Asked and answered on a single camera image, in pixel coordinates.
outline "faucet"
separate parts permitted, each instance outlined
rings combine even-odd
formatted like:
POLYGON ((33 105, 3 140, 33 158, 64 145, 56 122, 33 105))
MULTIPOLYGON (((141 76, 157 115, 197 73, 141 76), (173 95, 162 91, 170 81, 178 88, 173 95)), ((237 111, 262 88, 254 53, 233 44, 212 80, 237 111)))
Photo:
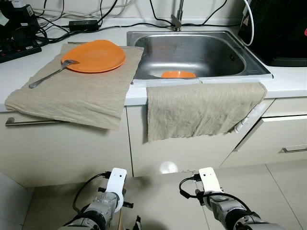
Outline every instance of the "faucet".
POLYGON ((180 0, 179 9, 177 11, 177 17, 175 17, 173 14, 171 15, 172 22, 175 25, 173 27, 174 31, 181 31, 181 26, 182 26, 181 19, 182 19, 182 14, 183 14, 182 8, 183 8, 183 0, 180 0))

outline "black device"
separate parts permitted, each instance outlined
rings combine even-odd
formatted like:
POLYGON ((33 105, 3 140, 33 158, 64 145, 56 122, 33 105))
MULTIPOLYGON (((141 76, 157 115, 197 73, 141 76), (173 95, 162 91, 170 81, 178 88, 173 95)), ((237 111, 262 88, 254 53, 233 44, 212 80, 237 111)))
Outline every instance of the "black device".
POLYGON ((6 23, 0 24, 0 63, 42 51, 33 39, 39 29, 30 5, 14 7, 9 0, 0 0, 0 13, 6 23))
MULTIPOLYGON (((268 66, 307 66, 307 1, 252 0, 254 19, 253 53, 268 66)), ((249 13, 242 20, 238 35, 249 43, 249 13)))
POLYGON ((70 31, 96 31, 99 25, 97 20, 70 21, 68 28, 70 31))

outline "countertop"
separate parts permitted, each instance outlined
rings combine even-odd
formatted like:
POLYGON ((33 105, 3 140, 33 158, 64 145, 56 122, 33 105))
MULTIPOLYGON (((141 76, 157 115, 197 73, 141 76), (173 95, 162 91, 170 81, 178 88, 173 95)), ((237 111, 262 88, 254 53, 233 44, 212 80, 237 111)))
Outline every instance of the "countertop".
MULTIPOLYGON (((62 44, 67 42, 89 42, 97 39, 110 40, 119 46, 126 45, 128 31, 169 31, 170 29, 135 26, 116 28, 92 34, 79 34, 62 42, 42 47, 42 52, 0 64, 0 112, 7 111, 4 106, 11 92, 21 88, 31 76, 35 75, 44 65, 60 52, 62 44)), ((184 27, 183 31, 228 30, 233 35, 233 28, 227 27, 184 27)), ((48 36, 58 37, 63 34, 59 29, 50 30, 48 36)), ((266 98, 306 97, 307 67, 270 67, 264 65, 274 76, 273 80, 262 82, 268 90, 266 98)), ((146 104, 146 88, 130 85, 125 105, 146 104)))

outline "cabinet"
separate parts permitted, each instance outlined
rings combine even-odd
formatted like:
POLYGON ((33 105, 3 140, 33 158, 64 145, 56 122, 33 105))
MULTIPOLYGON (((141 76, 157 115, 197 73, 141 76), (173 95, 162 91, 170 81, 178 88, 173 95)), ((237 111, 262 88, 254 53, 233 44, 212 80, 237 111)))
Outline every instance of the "cabinet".
MULTIPOLYGON (((262 102, 267 109, 273 100, 262 102)), ((134 176, 161 174, 168 162, 179 172, 219 167, 262 114, 249 119, 238 134, 227 133, 194 138, 170 138, 148 143, 147 106, 127 106, 134 176)))
POLYGON ((276 99, 221 167, 307 159, 306 106, 306 97, 276 99))
POLYGON ((132 175, 126 109, 119 131, 73 123, 6 127, 9 117, 43 119, 0 113, 0 171, 24 187, 84 182, 114 167, 132 175))

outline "floor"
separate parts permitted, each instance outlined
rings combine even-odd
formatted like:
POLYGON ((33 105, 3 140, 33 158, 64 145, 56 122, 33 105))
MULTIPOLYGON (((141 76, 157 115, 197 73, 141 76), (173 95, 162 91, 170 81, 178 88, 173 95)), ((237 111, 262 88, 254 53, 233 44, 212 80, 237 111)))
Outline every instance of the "floor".
POLYGON ((21 230, 33 195, 0 172, 0 230, 21 230))
MULTIPOLYGON (((289 161, 215 170, 224 191, 243 200, 252 211, 286 230, 307 230, 307 161, 289 161)), ((179 182, 191 172, 128 178, 125 200, 134 208, 122 208, 121 225, 132 229, 135 218, 144 230, 224 230, 206 207, 179 194, 179 182)), ((91 201, 96 181, 80 197, 82 207, 91 201)), ((80 184, 39 187, 29 207, 23 230, 56 230, 74 217, 71 204, 80 184)), ((202 189, 188 181, 183 186, 193 193, 202 189)), ((119 214, 112 226, 117 229, 119 214)))

